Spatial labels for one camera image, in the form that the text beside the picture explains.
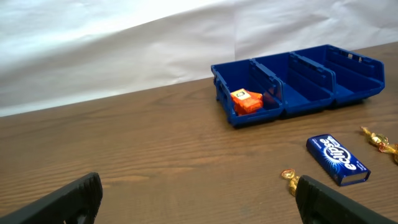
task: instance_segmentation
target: gold candy wrapper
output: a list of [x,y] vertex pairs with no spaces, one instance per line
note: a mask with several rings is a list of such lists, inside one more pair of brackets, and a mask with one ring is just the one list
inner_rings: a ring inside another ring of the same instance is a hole
[[361,129],[373,146],[378,147],[380,152],[392,153],[395,161],[398,163],[398,144],[389,144],[388,138],[383,134],[372,133],[368,128],[364,127],[361,127]]
[[281,176],[289,180],[289,191],[294,197],[296,197],[296,189],[300,176],[296,176],[293,169],[283,170]]

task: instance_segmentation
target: blue tray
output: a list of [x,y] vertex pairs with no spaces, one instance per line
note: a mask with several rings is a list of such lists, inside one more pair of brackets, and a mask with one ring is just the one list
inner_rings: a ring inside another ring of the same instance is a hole
[[[217,97],[233,126],[320,111],[376,95],[383,63],[331,45],[212,65]],[[238,116],[230,93],[263,93],[263,108]]]

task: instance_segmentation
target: brown tabletop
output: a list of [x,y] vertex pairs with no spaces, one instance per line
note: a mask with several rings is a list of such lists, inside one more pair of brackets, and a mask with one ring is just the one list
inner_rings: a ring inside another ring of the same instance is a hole
[[[96,223],[301,223],[294,168],[398,222],[398,166],[359,133],[398,142],[398,43],[357,52],[382,60],[386,88],[362,104],[233,129],[212,79],[0,118],[0,216],[98,172]],[[330,133],[371,171],[338,187],[307,152]]]

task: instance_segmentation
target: white paper background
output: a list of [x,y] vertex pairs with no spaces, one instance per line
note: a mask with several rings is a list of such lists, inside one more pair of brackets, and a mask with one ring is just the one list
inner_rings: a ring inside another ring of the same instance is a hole
[[0,116],[212,76],[321,44],[398,41],[396,0],[0,2]]

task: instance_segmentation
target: eclipse logo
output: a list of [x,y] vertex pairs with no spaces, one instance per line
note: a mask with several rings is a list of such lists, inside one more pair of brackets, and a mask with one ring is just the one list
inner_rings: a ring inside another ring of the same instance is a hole
[[356,170],[356,166],[349,163],[349,159],[351,158],[351,154],[347,151],[347,149],[341,147],[340,145],[332,144],[327,139],[320,139],[325,145],[323,149],[323,153],[335,163],[342,162],[347,169]]

